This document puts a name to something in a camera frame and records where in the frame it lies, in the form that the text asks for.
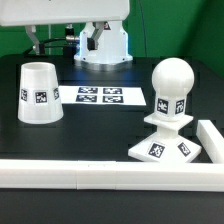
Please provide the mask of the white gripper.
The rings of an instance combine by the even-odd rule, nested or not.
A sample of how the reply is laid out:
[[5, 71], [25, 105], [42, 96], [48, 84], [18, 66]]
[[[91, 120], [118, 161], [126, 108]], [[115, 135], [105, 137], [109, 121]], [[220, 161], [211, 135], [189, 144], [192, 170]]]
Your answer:
[[87, 38], [91, 51], [99, 47], [105, 21], [125, 20], [129, 12], [129, 0], [0, 0], [0, 26], [26, 26], [33, 50], [39, 55], [35, 25], [93, 22], [94, 30]]

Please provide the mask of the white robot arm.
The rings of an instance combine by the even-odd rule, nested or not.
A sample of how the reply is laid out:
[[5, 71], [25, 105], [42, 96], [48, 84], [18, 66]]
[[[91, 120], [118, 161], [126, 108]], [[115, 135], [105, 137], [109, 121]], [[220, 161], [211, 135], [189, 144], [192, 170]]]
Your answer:
[[41, 54], [36, 25], [85, 23], [80, 33], [77, 66], [110, 71], [129, 65], [128, 34], [122, 21], [130, 12], [129, 0], [0, 0], [0, 26], [24, 26]]

